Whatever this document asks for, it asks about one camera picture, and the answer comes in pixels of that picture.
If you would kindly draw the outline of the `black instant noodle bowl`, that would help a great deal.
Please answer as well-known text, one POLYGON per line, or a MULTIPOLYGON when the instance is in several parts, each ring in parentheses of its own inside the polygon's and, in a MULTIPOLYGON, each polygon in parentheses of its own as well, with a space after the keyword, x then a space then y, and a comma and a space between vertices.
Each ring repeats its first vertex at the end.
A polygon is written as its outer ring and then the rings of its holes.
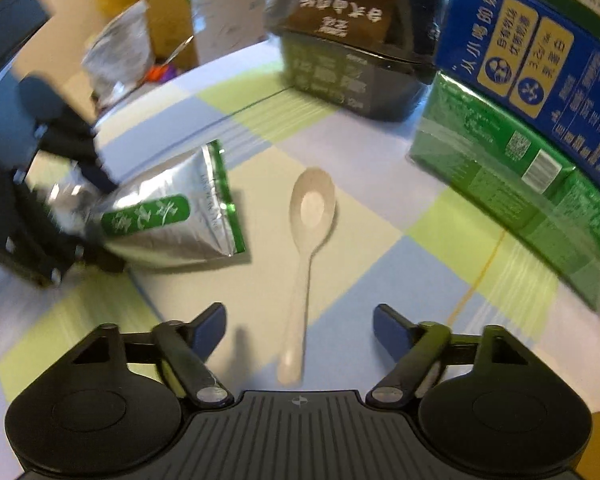
POLYGON ((434 80, 446 0, 268 0, 284 78, 363 117, 402 122, 434 80))

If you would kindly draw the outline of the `blue milk carton box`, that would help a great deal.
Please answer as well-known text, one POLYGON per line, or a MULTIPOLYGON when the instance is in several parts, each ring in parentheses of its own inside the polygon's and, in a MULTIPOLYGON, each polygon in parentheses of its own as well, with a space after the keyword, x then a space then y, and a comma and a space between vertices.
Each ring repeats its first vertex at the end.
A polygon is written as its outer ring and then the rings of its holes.
POLYGON ((538 0, 449 0, 439 70, 556 143, 600 186, 600 42, 538 0))

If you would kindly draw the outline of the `green drink carton pack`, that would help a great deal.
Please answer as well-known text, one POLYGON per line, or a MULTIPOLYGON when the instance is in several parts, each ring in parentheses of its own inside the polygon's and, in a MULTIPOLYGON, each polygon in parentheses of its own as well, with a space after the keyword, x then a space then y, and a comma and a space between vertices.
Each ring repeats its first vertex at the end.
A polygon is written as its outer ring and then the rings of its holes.
POLYGON ((600 190, 553 144, 437 74, 410 156, 509 229, 600 311, 600 190))

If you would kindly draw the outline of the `silver plastic bag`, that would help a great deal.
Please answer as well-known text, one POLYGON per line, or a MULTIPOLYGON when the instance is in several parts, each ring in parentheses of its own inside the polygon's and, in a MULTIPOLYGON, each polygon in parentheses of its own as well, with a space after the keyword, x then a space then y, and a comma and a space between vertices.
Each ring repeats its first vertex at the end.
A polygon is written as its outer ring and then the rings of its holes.
POLYGON ((99 108, 117 104, 134 91, 154 65, 144 0, 110 21, 86 49, 81 66, 99 108))

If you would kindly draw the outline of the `checkered tablecloth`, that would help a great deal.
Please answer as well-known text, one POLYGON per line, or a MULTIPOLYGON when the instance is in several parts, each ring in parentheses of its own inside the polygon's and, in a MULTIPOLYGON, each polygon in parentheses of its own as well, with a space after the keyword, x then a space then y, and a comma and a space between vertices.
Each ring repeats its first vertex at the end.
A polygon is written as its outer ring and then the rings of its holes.
POLYGON ((94 327, 125 333, 225 304, 209 366, 230 390, 277 385, 298 252, 294 182, 326 170, 337 217, 312 261, 307 389, 368 390, 390 367, 372 312, 390 304, 457 333, 507 327, 600 411, 600 314, 512 234, 408 158, 414 120, 371 122, 287 88, 275 44, 181 76, 104 118, 98 143, 118 179, 216 139, 246 252, 189 272, 91 269, 41 290, 0 268, 0 479, 20 467, 4 434, 9 402, 94 327))

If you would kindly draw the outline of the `silver green tea pouch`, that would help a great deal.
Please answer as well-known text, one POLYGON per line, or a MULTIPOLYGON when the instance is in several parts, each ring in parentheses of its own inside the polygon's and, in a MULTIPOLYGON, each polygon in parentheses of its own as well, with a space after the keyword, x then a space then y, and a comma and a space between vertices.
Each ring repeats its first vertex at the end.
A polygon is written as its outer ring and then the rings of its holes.
POLYGON ((44 194, 65 232, 132 266, 175 269, 246 250, 218 140, 153 166, 105 195, 84 183, 44 194))

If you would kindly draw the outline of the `beige plastic spoon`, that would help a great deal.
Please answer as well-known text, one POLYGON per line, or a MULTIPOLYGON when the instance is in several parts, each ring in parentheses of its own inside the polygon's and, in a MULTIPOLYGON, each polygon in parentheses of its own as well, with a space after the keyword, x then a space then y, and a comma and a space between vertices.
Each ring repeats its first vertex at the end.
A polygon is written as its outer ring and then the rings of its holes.
POLYGON ((304 170, 294 184, 289 203, 290 232, 299 260, 276 370, 277 380, 284 386, 298 384, 302 378, 311 261, 329 237, 336 207, 335 185, 330 175, 317 167, 304 170))

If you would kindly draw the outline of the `cardboard packaging by wall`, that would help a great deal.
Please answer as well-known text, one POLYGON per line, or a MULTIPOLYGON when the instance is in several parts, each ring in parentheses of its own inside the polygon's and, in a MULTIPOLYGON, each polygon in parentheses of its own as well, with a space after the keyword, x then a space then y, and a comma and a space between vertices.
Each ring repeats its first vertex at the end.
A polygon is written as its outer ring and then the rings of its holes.
POLYGON ((265 0, 144 0, 152 52, 191 70, 266 39, 265 0))

